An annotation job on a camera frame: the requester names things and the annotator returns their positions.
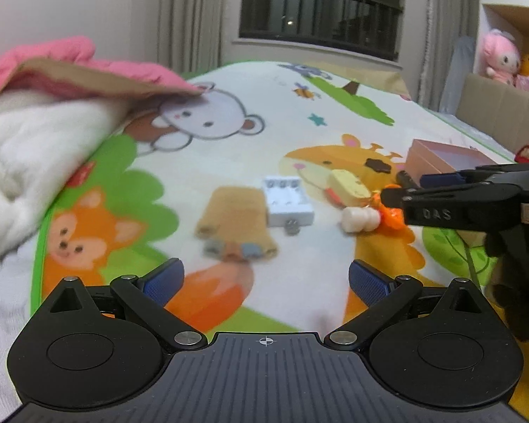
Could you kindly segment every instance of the pink box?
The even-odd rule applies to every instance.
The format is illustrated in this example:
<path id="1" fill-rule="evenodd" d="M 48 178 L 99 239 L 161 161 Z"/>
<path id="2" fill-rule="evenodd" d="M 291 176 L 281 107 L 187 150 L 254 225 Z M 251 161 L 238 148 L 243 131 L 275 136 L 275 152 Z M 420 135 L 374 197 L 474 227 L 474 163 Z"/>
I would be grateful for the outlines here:
<path id="1" fill-rule="evenodd" d="M 477 149 L 414 140 L 407 153 L 406 172 L 419 184 L 422 175 L 451 173 L 493 164 L 496 162 Z"/>

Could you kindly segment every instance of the pink stuffed toy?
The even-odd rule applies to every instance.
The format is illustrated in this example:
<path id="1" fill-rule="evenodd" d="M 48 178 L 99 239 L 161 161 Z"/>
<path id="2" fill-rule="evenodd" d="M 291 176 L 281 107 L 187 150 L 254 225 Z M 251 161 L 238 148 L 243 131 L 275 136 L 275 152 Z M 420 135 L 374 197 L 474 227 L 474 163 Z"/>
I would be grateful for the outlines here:
<path id="1" fill-rule="evenodd" d="M 484 55 L 488 63 L 486 74 L 489 77 L 510 86 L 515 85 L 521 56 L 509 33 L 497 29 L 490 31 L 484 38 Z"/>

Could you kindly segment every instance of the black circular pad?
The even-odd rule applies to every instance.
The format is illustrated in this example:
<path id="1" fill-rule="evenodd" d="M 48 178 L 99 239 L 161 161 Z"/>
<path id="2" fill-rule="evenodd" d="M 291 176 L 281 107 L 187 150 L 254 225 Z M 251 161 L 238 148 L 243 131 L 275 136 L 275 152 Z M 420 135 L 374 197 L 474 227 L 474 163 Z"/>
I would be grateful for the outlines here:
<path id="1" fill-rule="evenodd" d="M 468 369 L 484 357 L 484 350 L 477 341 L 450 332 L 421 339 L 418 353 L 426 363 L 443 370 Z"/>
<path id="2" fill-rule="evenodd" d="M 86 370 L 104 364 L 113 353 L 114 344 L 110 339 L 85 332 L 55 340 L 47 356 L 62 369 Z"/>
<path id="3" fill-rule="evenodd" d="M 522 369 L 517 343 L 499 319 L 454 313 L 382 330 L 370 347 L 374 372 L 395 393 L 430 407 L 480 407 L 508 399 Z"/>
<path id="4" fill-rule="evenodd" d="M 161 346 L 147 329 L 79 312 L 51 313 L 12 345 L 8 370 L 22 401 L 75 411 L 102 407 L 138 393 L 161 370 Z"/>

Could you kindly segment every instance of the yellow sponge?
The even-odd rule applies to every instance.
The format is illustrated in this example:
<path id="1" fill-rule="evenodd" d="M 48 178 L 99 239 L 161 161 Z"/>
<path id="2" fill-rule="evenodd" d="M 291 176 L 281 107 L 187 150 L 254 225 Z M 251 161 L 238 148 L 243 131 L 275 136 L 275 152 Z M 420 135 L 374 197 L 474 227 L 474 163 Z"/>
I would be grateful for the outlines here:
<path id="1" fill-rule="evenodd" d="M 370 201 L 371 192 L 348 170 L 332 170 L 328 185 L 346 207 L 363 207 Z"/>

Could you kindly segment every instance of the curtain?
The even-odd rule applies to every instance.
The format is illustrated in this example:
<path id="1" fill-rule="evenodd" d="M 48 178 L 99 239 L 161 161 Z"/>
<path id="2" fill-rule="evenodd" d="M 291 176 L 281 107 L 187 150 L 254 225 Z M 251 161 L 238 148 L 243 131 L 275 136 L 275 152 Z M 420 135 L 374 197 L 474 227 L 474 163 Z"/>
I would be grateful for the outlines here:
<path id="1" fill-rule="evenodd" d="M 418 102 L 437 110 L 455 44 L 476 37 L 479 0 L 427 0 L 427 36 Z"/>
<path id="2" fill-rule="evenodd" d="M 472 72 L 474 66 L 474 55 L 476 52 L 476 40 L 471 36 L 461 36 L 452 53 L 449 73 L 444 83 L 441 94 L 439 112 L 444 114 L 456 114 L 463 92 L 464 80 Z"/>
<path id="3" fill-rule="evenodd" d="M 178 73 L 220 65 L 224 0 L 161 0 L 158 61 Z"/>

